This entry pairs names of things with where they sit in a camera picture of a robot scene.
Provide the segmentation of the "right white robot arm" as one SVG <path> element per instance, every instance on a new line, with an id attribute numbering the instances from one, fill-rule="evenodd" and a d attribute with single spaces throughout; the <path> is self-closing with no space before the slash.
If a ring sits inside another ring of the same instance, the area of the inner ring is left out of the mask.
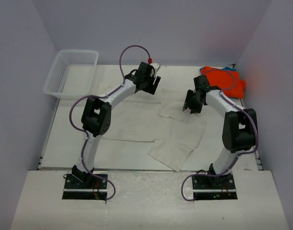
<path id="1" fill-rule="evenodd" d="M 223 149 L 207 172 L 196 173 L 192 176 L 198 183 L 208 184 L 211 188 L 218 188 L 224 179 L 231 174 L 231 170 L 238 159 L 254 153 L 258 148 L 257 114 L 252 108 L 245 109 L 238 106 L 225 96 L 218 86 L 211 86 L 207 76 L 194 78 L 194 90 L 188 90 L 183 110 L 190 110 L 191 114 L 199 114 L 203 106 L 212 107 L 224 118 L 222 141 Z"/>

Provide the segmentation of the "white t shirt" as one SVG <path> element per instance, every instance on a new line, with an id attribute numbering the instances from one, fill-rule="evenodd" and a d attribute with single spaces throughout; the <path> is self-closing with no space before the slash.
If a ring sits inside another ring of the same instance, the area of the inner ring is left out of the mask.
<path id="1" fill-rule="evenodd" d="M 111 126 L 95 157 L 101 169 L 193 171 L 202 166 L 207 118 L 182 112 L 181 92 L 141 92 L 112 110 Z"/>

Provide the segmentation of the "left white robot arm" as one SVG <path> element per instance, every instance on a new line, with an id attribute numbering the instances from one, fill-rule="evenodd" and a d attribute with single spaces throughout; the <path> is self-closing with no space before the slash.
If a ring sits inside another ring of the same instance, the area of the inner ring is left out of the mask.
<path id="1" fill-rule="evenodd" d="M 81 188 L 88 188 L 92 184 L 95 154 L 101 137 L 108 131 L 111 125 L 112 110 L 124 99 L 144 91 L 155 94 L 161 77 L 157 73 L 161 65 L 157 63 L 141 62 L 137 69 L 124 76 L 123 82 L 116 88 L 101 96 L 87 95 L 80 98 L 70 109 L 69 119 L 71 125 L 78 131 L 85 133 L 85 141 L 82 147 L 79 161 L 73 166 L 71 174 L 75 182 Z M 86 104 L 81 117 L 82 128 L 78 128 L 72 121 L 74 107 L 82 100 Z"/>

